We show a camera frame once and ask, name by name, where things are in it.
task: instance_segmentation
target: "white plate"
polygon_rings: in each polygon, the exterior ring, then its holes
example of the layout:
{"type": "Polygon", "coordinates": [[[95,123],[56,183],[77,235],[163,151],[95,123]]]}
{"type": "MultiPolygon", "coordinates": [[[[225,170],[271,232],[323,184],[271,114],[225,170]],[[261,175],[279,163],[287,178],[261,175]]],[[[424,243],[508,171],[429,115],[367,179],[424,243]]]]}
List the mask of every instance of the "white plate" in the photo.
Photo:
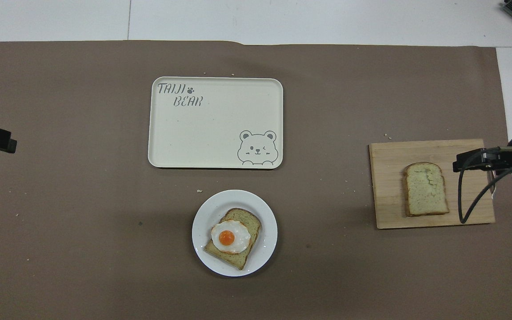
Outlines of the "white plate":
{"type": "Polygon", "coordinates": [[[192,238],[195,252],[209,269],[220,275],[240,277],[250,275],[270,259],[278,241],[278,225],[272,209],[260,197],[244,190],[226,190],[211,196],[201,205],[193,220],[192,238]],[[254,213],[262,224],[243,270],[206,253],[204,249],[211,238],[211,228],[232,208],[243,208],[254,213]]]}
{"type": "Polygon", "coordinates": [[[283,159],[281,83],[254,78],[156,79],[148,159],[161,168],[278,167],[283,159]]]}

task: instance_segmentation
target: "bread slice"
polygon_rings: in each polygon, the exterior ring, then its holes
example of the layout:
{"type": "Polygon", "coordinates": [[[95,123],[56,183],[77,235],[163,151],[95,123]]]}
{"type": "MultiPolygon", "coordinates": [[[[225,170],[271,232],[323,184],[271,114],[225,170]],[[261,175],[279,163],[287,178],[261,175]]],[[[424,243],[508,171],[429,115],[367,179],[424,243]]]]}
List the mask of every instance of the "bread slice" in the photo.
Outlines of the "bread slice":
{"type": "Polygon", "coordinates": [[[232,208],[229,211],[227,211],[224,217],[222,217],[222,219],[219,221],[219,223],[230,219],[234,221],[240,221],[241,223],[246,225],[248,232],[250,233],[250,244],[248,245],[248,247],[241,253],[224,253],[217,249],[217,247],[215,247],[215,244],[213,243],[212,239],[209,239],[209,243],[205,245],[205,251],[211,253],[211,255],[214,255],[217,258],[220,258],[234,265],[234,267],[237,267],[238,270],[242,270],[246,265],[246,260],[248,259],[250,251],[252,251],[252,246],[254,245],[254,243],[256,243],[256,239],[258,239],[258,233],[260,233],[261,224],[260,220],[258,220],[258,218],[255,215],[250,213],[248,210],[240,208],[232,208]]]}
{"type": "Polygon", "coordinates": [[[406,215],[443,215],[449,212],[441,169],[431,162],[416,162],[404,169],[406,215]]]}

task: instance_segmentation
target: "white table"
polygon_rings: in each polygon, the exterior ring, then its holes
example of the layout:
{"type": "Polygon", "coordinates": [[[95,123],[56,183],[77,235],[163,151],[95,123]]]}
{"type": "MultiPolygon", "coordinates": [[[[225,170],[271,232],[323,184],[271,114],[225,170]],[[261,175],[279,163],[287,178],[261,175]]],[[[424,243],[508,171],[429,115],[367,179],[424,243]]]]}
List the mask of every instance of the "white table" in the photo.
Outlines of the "white table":
{"type": "Polygon", "coordinates": [[[512,138],[512,18],[501,0],[0,0],[0,41],[229,40],[496,47],[512,138]]]}

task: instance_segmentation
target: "orange yolk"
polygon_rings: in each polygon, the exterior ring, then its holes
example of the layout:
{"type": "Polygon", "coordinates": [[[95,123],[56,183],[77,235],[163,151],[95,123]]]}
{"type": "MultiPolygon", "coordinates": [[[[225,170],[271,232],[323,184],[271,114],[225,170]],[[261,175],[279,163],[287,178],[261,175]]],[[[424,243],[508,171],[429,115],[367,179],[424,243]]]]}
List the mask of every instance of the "orange yolk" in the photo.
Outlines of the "orange yolk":
{"type": "Polygon", "coordinates": [[[234,242],[234,233],[232,231],[222,231],[219,234],[219,241],[222,245],[231,245],[234,242]]]}

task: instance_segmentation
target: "egg white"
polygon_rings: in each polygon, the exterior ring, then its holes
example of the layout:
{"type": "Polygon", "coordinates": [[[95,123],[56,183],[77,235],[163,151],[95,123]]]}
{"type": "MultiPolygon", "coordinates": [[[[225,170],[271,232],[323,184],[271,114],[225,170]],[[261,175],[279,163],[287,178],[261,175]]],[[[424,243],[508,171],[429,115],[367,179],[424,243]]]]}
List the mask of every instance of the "egg white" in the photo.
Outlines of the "egg white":
{"type": "Polygon", "coordinates": [[[250,233],[248,232],[248,228],[240,221],[226,220],[222,221],[222,223],[217,223],[211,229],[211,238],[213,239],[215,247],[225,253],[241,253],[250,245],[250,233]],[[234,241],[230,245],[223,245],[219,241],[219,235],[222,231],[226,230],[234,234],[234,241]]]}

